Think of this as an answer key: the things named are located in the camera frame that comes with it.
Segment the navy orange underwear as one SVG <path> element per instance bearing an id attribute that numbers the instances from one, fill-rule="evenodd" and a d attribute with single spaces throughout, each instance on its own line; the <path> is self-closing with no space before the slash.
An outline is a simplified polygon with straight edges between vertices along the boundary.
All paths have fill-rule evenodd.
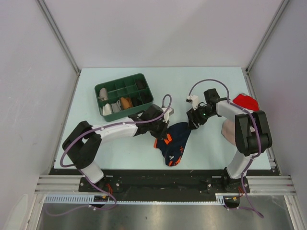
<path id="1" fill-rule="evenodd" d="M 188 122 L 179 122 L 167 129 L 165 139 L 155 140 L 154 148 L 161 151 L 166 166 L 174 167 L 180 163 L 190 134 Z"/>

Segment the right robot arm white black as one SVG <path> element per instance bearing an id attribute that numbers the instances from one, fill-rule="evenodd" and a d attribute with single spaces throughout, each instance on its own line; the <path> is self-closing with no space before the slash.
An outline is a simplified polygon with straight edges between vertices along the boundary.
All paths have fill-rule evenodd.
<path id="1" fill-rule="evenodd" d="M 186 101 L 192 104 L 187 111 L 189 129 L 197 129 L 213 116 L 222 116 L 235 123 L 236 153 L 225 167 L 219 186 L 225 192 L 234 193 L 244 187 L 244 178 L 252 162 L 272 146 L 272 136 L 266 114 L 259 110 L 250 112 L 230 101 L 221 98 L 216 89 L 204 92 L 205 103 L 198 96 L 189 94 Z"/>

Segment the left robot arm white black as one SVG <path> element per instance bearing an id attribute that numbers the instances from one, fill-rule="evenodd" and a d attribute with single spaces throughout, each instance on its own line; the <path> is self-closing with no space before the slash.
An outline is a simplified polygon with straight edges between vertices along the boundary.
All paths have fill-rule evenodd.
<path id="1" fill-rule="evenodd" d="M 156 139 L 164 139 L 167 136 L 169 117 L 173 112 L 169 106 L 159 107 L 152 104 L 145 111 L 104 126 L 93 126 L 87 121 L 82 121 L 62 144 L 64 153 L 60 160 L 61 166 L 74 166 L 88 179 L 92 189 L 102 191 L 106 186 L 105 175 L 94 161 L 100 146 L 147 132 Z"/>

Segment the pink underwear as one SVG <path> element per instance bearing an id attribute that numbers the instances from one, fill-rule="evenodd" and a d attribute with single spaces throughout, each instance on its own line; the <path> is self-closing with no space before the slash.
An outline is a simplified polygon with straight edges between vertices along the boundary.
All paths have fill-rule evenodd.
<path id="1" fill-rule="evenodd" d="M 234 146 L 236 145 L 235 123 L 233 121 L 229 119 L 225 120 L 222 125 L 221 133 L 228 142 L 230 142 Z"/>

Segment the red white underwear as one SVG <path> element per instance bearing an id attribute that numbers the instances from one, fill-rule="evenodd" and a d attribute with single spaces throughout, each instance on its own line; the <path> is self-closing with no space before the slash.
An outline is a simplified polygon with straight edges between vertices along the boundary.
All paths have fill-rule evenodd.
<path id="1" fill-rule="evenodd" d="M 234 98 L 233 103 L 251 111 L 260 110 L 257 100 L 244 93 L 240 93 L 236 98 Z"/>

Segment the black rolled cloth right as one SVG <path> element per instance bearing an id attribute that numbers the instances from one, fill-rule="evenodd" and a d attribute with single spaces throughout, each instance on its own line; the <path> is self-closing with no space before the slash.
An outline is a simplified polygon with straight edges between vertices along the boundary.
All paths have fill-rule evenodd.
<path id="1" fill-rule="evenodd" d="M 148 104 L 153 101 L 153 98 L 150 94 L 145 92 L 140 92 L 139 94 L 143 104 Z"/>

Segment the black rolled cloth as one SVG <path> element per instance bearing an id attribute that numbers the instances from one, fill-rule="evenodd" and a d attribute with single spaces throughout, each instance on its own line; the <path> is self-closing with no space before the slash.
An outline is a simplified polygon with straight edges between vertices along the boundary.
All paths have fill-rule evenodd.
<path id="1" fill-rule="evenodd" d="M 150 94 L 145 92 L 140 92 L 139 94 L 143 104 L 148 104 L 153 101 L 153 98 Z"/>
<path id="2" fill-rule="evenodd" d="M 143 105 L 142 100 L 141 100 L 140 97 L 136 97 L 136 96 L 135 96 L 135 97 L 131 97 L 130 99 L 131 99 L 132 105 L 133 105 L 134 107 Z"/>
<path id="3" fill-rule="evenodd" d="M 136 80 L 135 80 L 135 84 L 136 84 L 136 86 L 137 86 L 137 88 L 138 88 L 139 91 L 140 91 L 140 90 L 144 90 L 144 89 L 147 88 L 147 84 L 146 84 L 146 82 L 143 81 L 143 80 L 136 79 Z"/>

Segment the black rolled cloth front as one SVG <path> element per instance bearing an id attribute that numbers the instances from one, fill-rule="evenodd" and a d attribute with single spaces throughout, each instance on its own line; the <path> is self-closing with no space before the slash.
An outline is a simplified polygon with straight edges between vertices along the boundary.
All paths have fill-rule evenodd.
<path id="1" fill-rule="evenodd" d="M 135 97 L 131 97 L 130 99 L 131 99 L 132 105 L 133 105 L 134 107 L 143 105 L 142 100 L 141 100 L 140 97 L 136 97 L 136 96 L 135 96 Z"/>

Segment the orange rolled cloth in tray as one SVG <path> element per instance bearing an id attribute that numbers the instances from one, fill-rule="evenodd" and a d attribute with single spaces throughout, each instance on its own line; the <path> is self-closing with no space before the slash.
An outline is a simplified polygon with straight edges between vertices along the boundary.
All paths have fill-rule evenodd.
<path id="1" fill-rule="evenodd" d="M 120 103 L 123 110 L 131 109 L 133 107 L 133 103 L 130 97 L 121 97 Z"/>

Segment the grey rolled cloth in tray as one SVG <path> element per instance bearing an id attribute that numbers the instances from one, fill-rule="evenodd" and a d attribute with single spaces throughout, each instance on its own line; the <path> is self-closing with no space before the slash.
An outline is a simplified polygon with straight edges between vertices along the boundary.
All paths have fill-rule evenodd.
<path id="1" fill-rule="evenodd" d="M 115 103 L 112 103 L 111 107 L 112 107 L 113 113 L 118 113 L 118 112 L 122 111 L 120 100 L 117 100 Z"/>

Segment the black rolled cloth back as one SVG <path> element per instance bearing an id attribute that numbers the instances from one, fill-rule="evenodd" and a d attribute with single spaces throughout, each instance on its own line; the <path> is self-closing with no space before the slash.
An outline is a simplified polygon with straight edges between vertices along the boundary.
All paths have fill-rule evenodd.
<path id="1" fill-rule="evenodd" d="M 138 88 L 139 91 L 140 91 L 140 90 L 144 90 L 144 89 L 147 88 L 147 84 L 146 84 L 146 82 L 143 81 L 143 80 L 136 79 L 136 80 L 135 80 L 135 84 L 136 84 L 136 86 L 137 86 L 137 88 Z"/>

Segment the green compartment organizer tray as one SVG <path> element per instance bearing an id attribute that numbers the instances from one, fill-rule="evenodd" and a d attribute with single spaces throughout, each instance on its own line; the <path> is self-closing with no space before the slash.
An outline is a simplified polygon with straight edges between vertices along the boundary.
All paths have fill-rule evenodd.
<path id="1" fill-rule="evenodd" d="M 136 79 L 145 81 L 147 84 L 147 88 L 139 91 L 135 84 Z M 106 88 L 108 92 L 108 100 L 100 101 L 98 99 L 99 91 L 104 87 Z M 151 104 L 153 103 L 152 101 L 151 103 L 143 104 L 137 107 L 132 107 L 131 109 L 127 109 L 127 110 L 122 109 L 122 111 L 118 113 L 113 113 L 111 115 L 103 116 L 103 112 L 102 112 L 103 106 L 105 106 L 107 103 L 111 105 L 112 103 L 115 103 L 117 100 L 120 100 L 121 97 L 130 97 L 130 98 L 135 97 L 135 96 L 140 97 L 139 93 L 145 92 L 145 93 L 150 94 L 153 98 L 153 95 L 147 83 L 147 80 L 142 73 L 137 73 L 134 75 L 123 77 L 123 78 L 100 83 L 94 87 L 94 92 L 96 95 L 99 113 L 107 122 L 115 121 L 115 120 L 124 118 L 126 116 L 129 116 L 131 114 L 135 114 L 137 112 L 144 111 L 147 108 L 149 108 Z"/>

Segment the white rolled cloth in tray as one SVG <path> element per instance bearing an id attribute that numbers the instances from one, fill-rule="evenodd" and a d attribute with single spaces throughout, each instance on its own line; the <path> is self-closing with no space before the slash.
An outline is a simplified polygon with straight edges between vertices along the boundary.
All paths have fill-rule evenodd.
<path id="1" fill-rule="evenodd" d="M 109 103 L 107 103 L 105 106 L 103 106 L 102 112 L 103 112 L 103 116 L 113 114 L 112 106 Z"/>

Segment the beige rolled cloth in tray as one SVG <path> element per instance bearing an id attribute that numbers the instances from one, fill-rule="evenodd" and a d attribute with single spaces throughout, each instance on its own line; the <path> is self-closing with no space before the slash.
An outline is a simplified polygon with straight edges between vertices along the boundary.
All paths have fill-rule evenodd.
<path id="1" fill-rule="evenodd" d="M 106 101 L 108 100 L 108 92 L 106 90 L 106 88 L 102 88 L 100 91 L 99 91 L 99 96 L 98 96 L 98 99 L 100 101 Z"/>

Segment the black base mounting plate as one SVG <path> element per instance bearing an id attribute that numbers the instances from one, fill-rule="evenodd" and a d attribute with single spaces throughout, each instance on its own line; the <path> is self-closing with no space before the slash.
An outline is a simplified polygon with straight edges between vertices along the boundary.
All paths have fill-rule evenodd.
<path id="1" fill-rule="evenodd" d="M 154 170 L 106 170 L 98 182 L 90 183 L 74 169 L 51 169 L 52 176 L 80 176 L 78 192 L 99 193 L 105 190 L 113 195 L 131 189 L 149 191 L 196 190 L 206 194 L 237 193 L 249 191 L 253 177 L 269 180 L 279 176 L 275 169 L 249 170 L 243 179 L 229 179 L 223 170 L 154 171 Z"/>

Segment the aluminium frame rail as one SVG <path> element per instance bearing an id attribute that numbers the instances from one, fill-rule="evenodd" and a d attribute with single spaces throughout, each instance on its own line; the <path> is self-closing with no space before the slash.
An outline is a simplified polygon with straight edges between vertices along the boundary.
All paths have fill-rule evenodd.
<path id="1" fill-rule="evenodd" d="M 41 175 L 36 194 L 76 194 L 80 175 Z M 264 196 L 295 196 L 296 190 L 290 176 L 248 176 L 250 192 Z"/>

